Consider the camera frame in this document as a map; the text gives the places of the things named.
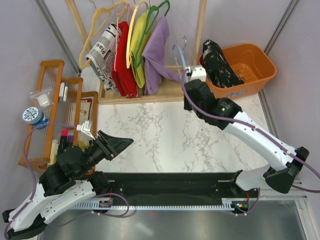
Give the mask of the black white-stained trousers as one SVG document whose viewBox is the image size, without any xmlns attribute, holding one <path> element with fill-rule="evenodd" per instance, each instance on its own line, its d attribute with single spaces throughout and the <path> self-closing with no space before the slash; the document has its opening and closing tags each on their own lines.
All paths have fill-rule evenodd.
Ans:
<svg viewBox="0 0 320 240">
<path fill-rule="evenodd" d="M 233 71 L 220 46 L 208 39 L 202 44 L 202 61 L 211 83 L 218 88 L 231 88 L 245 82 Z"/>
</svg>

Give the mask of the orange wooden shelf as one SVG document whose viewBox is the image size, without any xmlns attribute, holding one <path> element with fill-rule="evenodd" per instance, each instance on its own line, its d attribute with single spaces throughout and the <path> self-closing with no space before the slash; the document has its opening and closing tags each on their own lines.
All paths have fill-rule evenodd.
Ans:
<svg viewBox="0 0 320 240">
<path fill-rule="evenodd" d="M 40 72 L 35 90 L 53 89 L 52 100 L 55 105 L 46 107 L 43 112 L 50 123 L 77 126 L 80 120 L 81 99 L 92 98 L 91 133 L 97 135 L 98 121 L 98 93 L 96 91 L 83 92 L 81 77 L 63 77 L 64 61 L 61 59 L 45 60 L 40 63 Z M 62 82 L 68 82 L 66 102 L 59 102 L 59 92 Z M 53 139 L 60 139 L 63 126 L 49 125 L 35 130 L 28 137 L 25 152 L 29 163 L 36 173 L 44 173 L 50 162 L 50 152 Z"/>
</svg>

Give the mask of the red garment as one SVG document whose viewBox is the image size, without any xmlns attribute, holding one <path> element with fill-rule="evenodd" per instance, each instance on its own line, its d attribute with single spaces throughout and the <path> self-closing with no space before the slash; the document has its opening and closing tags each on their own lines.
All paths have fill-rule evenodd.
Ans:
<svg viewBox="0 0 320 240">
<path fill-rule="evenodd" d="M 121 30 L 121 34 L 117 46 L 115 69 L 112 68 L 111 75 L 120 95 L 131 99 L 138 96 L 138 86 L 131 67 L 127 68 L 126 51 L 129 34 L 128 22 L 120 22 L 118 28 Z"/>
</svg>

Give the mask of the light blue hanger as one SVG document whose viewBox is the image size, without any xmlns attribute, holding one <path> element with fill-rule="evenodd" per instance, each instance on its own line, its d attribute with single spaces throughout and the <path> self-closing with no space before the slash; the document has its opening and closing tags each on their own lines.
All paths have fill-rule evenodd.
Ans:
<svg viewBox="0 0 320 240">
<path fill-rule="evenodd" d="M 189 77 L 187 75 L 188 73 L 188 67 L 186 64 L 185 56 L 184 56 L 184 50 L 187 46 L 187 37 L 184 35 L 182 37 L 184 41 L 183 47 L 181 47 L 179 44 L 174 44 L 172 46 L 172 52 L 175 60 L 175 64 L 177 67 L 178 74 L 180 75 L 180 78 L 184 77 L 184 82 L 189 81 Z"/>
</svg>

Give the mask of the aluminium frame rail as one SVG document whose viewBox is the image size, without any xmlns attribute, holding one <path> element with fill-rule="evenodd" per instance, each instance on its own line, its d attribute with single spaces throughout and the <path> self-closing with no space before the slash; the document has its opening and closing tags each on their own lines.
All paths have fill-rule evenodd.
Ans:
<svg viewBox="0 0 320 240">
<path fill-rule="evenodd" d="M 271 188 L 262 188 L 259 198 L 265 201 L 300 201 L 307 199 L 307 194 L 295 188 L 291 189 L 288 193 L 280 193 Z"/>
</svg>

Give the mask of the blue white round tin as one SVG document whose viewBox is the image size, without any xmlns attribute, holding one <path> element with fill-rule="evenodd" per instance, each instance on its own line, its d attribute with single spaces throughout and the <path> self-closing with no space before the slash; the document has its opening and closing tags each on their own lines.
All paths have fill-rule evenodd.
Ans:
<svg viewBox="0 0 320 240">
<path fill-rule="evenodd" d="M 22 120 L 32 127 L 37 127 L 49 122 L 44 112 L 34 106 L 27 108 L 23 112 Z"/>
</svg>

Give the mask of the purple garment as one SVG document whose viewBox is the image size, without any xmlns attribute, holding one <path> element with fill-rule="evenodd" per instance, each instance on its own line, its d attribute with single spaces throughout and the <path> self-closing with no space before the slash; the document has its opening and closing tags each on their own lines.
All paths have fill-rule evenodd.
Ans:
<svg viewBox="0 0 320 240">
<path fill-rule="evenodd" d="M 162 78 L 180 82 L 177 72 L 165 67 L 165 45 L 170 35 L 169 23 L 165 16 L 160 17 L 147 41 L 142 57 L 144 57 L 145 95 L 154 95 L 162 83 Z"/>
</svg>

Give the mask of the yellow-green garment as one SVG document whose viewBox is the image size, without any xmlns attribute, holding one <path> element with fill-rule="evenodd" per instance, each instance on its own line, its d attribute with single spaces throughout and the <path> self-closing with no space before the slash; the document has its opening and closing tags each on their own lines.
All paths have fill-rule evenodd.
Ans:
<svg viewBox="0 0 320 240">
<path fill-rule="evenodd" d="M 147 13 L 143 13 L 137 20 L 133 28 L 131 36 L 131 42 L 129 47 L 129 56 L 131 58 L 131 70 L 133 73 L 134 80 L 139 88 L 143 88 L 146 83 L 144 63 L 141 62 L 138 67 L 135 65 L 135 61 L 139 61 L 144 47 L 146 46 L 151 33 L 144 34 L 147 21 Z"/>
</svg>

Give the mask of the pink highlighter marker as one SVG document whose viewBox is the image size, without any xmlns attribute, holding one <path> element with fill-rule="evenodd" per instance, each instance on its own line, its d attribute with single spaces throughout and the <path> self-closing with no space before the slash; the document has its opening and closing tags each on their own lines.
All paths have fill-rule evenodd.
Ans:
<svg viewBox="0 0 320 240">
<path fill-rule="evenodd" d="M 59 151 L 62 152 L 67 146 L 69 131 L 67 129 L 63 129 L 60 135 L 59 141 Z"/>
</svg>

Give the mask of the pink hanger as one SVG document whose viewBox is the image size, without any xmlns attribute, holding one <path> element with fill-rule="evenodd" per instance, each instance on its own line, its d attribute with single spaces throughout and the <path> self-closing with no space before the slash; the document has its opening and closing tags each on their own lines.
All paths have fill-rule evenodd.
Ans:
<svg viewBox="0 0 320 240">
<path fill-rule="evenodd" d="M 121 29 L 119 28 L 120 20 L 122 20 L 123 16 L 127 13 L 127 17 L 129 16 L 129 4 L 125 3 L 124 8 L 121 12 L 118 12 L 117 6 L 114 0 L 112 0 L 112 4 L 116 13 L 116 36 L 115 36 L 115 56 L 114 56 L 114 64 L 113 64 L 113 70 L 116 72 L 116 65 L 117 65 L 117 55 L 118 55 L 118 47 L 121 37 Z"/>
</svg>

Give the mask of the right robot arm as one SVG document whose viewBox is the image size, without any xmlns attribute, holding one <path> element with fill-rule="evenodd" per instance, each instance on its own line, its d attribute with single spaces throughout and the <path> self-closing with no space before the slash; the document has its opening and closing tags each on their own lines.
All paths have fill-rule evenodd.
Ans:
<svg viewBox="0 0 320 240">
<path fill-rule="evenodd" d="M 235 197 L 246 191 L 269 187 L 287 194 L 310 152 L 303 146 L 295 148 L 284 143 L 257 125 L 233 100 L 215 98 L 209 86 L 200 79 L 182 83 L 184 109 L 194 111 L 199 119 L 222 131 L 237 137 L 255 150 L 267 165 L 239 170 L 229 184 L 229 191 Z"/>
</svg>

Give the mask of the purple marker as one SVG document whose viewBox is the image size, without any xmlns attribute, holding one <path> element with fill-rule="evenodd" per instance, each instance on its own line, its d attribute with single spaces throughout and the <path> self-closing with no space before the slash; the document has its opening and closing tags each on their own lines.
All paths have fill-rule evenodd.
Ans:
<svg viewBox="0 0 320 240">
<path fill-rule="evenodd" d="M 73 145 L 73 141 L 74 141 L 74 136 L 73 136 L 73 135 L 69 135 L 69 136 L 67 137 L 66 146 L 67 146 L 67 147 L 72 146 L 72 145 Z"/>
</svg>

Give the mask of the clear plastic bag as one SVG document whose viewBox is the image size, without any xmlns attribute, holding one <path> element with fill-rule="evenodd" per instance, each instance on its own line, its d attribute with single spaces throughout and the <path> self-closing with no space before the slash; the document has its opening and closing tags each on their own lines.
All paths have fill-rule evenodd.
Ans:
<svg viewBox="0 0 320 240">
<path fill-rule="evenodd" d="M 29 98 L 32 101 L 32 104 L 34 106 L 38 106 L 41 108 L 54 106 L 55 103 L 53 102 L 52 97 L 53 97 L 52 88 L 45 88 L 42 90 L 36 90 L 34 92 L 29 93 Z"/>
</svg>

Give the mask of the newspaper print garment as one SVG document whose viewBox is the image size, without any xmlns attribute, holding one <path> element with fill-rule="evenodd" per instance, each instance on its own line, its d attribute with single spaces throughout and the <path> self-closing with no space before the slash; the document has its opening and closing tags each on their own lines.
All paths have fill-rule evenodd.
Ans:
<svg viewBox="0 0 320 240">
<path fill-rule="evenodd" d="M 102 80 L 106 91 L 116 90 L 116 84 L 112 77 L 116 57 L 116 44 L 119 42 L 117 26 L 110 23 L 105 29 L 98 42 L 85 56 L 90 60 L 90 66 L 96 76 Z"/>
</svg>

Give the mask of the wooden clothes rack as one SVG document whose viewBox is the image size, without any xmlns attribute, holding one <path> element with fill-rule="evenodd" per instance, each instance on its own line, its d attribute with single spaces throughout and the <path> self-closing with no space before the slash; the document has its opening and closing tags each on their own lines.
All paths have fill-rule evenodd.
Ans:
<svg viewBox="0 0 320 240">
<path fill-rule="evenodd" d="M 73 19 L 73 6 L 75 4 L 75 6 L 77 7 L 77 5 L 73 0 L 67 0 L 65 3 Z M 194 42 L 194 50 L 193 50 L 193 60 L 192 60 L 193 65 L 195 65 L 198 61 L 206 5 L 207 5 L 206 0 L 201 0 L 199 2 L 198 12 L 197 12 L 195 42 Z M 143 103 L 179 102 L 183 100 L 183 97 L 184 97 L 184 94 L 181 89 L 181 86 L 178 83 L 174 81 L 170 81 L 165 78 L 154 95 L 141 95 L 136 98 L 123 97 L 123 96 L 120 96 L 120 94 L 116 93 L 115 91 L 105 91 L 104 85 L 101 82 L 99 87 L 99 92 L 97 95 L 97 101 L 101 105 L 135 104 L 135 103 L 143 104 Z"/>
</svg>

